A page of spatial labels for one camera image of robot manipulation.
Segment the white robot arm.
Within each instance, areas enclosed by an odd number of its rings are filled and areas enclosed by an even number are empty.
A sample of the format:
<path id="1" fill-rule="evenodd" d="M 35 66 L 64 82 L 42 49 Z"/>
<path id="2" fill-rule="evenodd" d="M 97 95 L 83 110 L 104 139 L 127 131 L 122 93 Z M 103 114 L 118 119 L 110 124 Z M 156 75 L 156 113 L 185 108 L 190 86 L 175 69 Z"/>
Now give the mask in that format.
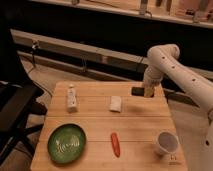
<path id="1" fill-rule="evenodd" d="M 202 171 L 213 171 L 213 82 L 177 61 L 180 55 L 176 44 L 151 47 L 147 52 L 148 67 L 145 69 L 143 88 L 151 97 L 164 75 L 167 75 L 206 113 L 209 128 L 202 152 Z"/>

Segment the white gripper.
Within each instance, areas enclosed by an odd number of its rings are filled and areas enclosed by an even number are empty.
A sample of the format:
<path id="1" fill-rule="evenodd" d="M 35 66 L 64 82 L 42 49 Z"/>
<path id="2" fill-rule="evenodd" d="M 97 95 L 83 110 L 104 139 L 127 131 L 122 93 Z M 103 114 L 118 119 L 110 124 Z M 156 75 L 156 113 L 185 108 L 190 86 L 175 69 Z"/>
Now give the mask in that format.
<path id="1" fill-rule="evenodd" d="M 160 79 L 154 79 L 151 77 L 145 77 L 143 80 L 143 84 L 145 87 L 145 93 L 144 96 L 147 98 L 151 98 L 154 96 L 154 87 L 158 86 L 160 84 Z"/>

